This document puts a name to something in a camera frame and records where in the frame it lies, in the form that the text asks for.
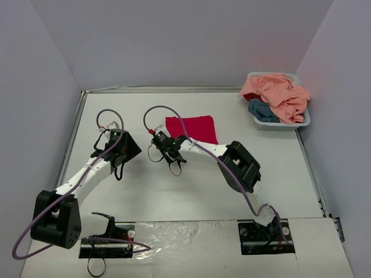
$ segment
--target blue cloth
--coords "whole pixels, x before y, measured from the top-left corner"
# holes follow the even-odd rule
[[[264,123],[279,123],[279,119],[273,114],[267,103],[254,98],[249,101],[249,112],[253,114],[259,121]]]

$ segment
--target white plastic basket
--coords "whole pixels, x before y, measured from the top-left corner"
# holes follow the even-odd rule
[[[263,74],[274,74],[274,73],[279,73],[281,72],[250,72],[248,74],[248,77],[254,77],[254,76],[259,76]],[[290,79],[290,81],[293,83],[293,85],[300,85],[299,79],[293,75],[293,74],[284,74],[287,78]],[[275,130],[275,131],[294,131],[300,126],[307,126],[311,122],[311,118],[309,117],[309,112],[308,108],[305,109],[304,114],[303,114],[304,122],[303,123],[264,123],[259,121],[255,116],[254,116],[254,121],[255,121],[255,128],[257,130]]]

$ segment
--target white table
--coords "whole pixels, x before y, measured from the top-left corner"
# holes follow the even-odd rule
[[[81,211],[99,211],[115,216],[117,221],[138,222],[136,240],[154,248],[136,259],[108,260],[105,277],[320,277],[321,273],[328,274],[326,277],[351,277],[333,222],[322,218],[296,133],[256,130],[247,102],[236,95],[234,92],[88,95],[65,180],[92,153],[99,135],[96,114],[104,108],[118,111],[124,118],[125,129],[143,151],[125,165],[122,181],[113,176],[104,180],[85,200]],[[251,219],[252,213],[243,196],[227,185],[216,164],[189,161],[183,166],[182,175],[174,177],[165,162],[149,161],[147,147],[151,136],[142,117],[149,107],[158,104],[174,108],[183,117],[211,115],[220,144],[233,140],[243,143],[261,165],[260,182],[270,203],[282,218],[289,219],[296,255],[241,256],[236,220]],[[166,116],[173,115],[164,109],[154,110],[147,123],[155,128],[164,123]],[[116,117],[106,113],[101,124],[113,120]],[[31,250],[41,245],[33,242]],[[333,252],[321,253],[323,248]],[[333,264],[325,264],[325,258],[318,253],[329,255],[326,259],[333,260]],[[27,260],[22,278],[89,277],[86,260],[77,259],[77,254],[78,246],[72,250],[48,250]],[[320,268],[312,272],[315,265]]]

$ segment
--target robotic arm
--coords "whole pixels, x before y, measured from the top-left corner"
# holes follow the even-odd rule
[[[180,165],[180,163],[186,163],[188,160],[204,160],[215,163],[215,160],[209,153],[197,146],[200,145],[218,157],[236,176],[255,211],[258,211],[263,204],[267,203],[263,187],[260,183],[257,184],[261,177],[259,172],[260,165],[240,142],[233,141],[229,145],[214,145],[196,141],[192,138],[193,142],[190,142],[186,136],[178,136],[174,139],[168,134],[166,127],[161,125],[152,132],[153,138],[151,141],[169,164],[176,162]],[[241,192],[231,174],[219,162],[217,165],[223,173],[227,184],[233,190]],[[274,217],[273,210],[266,206],[258,216],[254,215],[254,221],[262,226],[268,226]]]
[[[94,165],[93,161],[112,147],[119,139],[122,130],[110,130],[110,139],[104,150],[96,149],[88,162],[62,186],[55,191],[42,191],[36,199],[34,218],[60,196],[76,185],[87,168],[89,172],[72,194],[62,200],[54,209],[46,213],[32,228],[31,237],[45,243],[63,248],[71,248],[79,239],[93,235],[112,238],[115,231],[114,217],[93,213],[80,216],[79,207],[92,190],[118,167],[122,167],[141,152],[128,131],[124,131],[117,145],[103,155]]]

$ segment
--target gray wall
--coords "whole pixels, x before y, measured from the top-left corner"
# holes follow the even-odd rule
[[[80,89],[295,72],[333,0],[31,0]]]
[[[312,95],[301,131],[356,277],[371,274],[371,1],[335,0],[297,74]]]
[[[43,189],[55,187],[79,93],[29,0],[0,1],[0,269],[19,277],[11,252]],[[27,238],[19,249],[26,254]]]

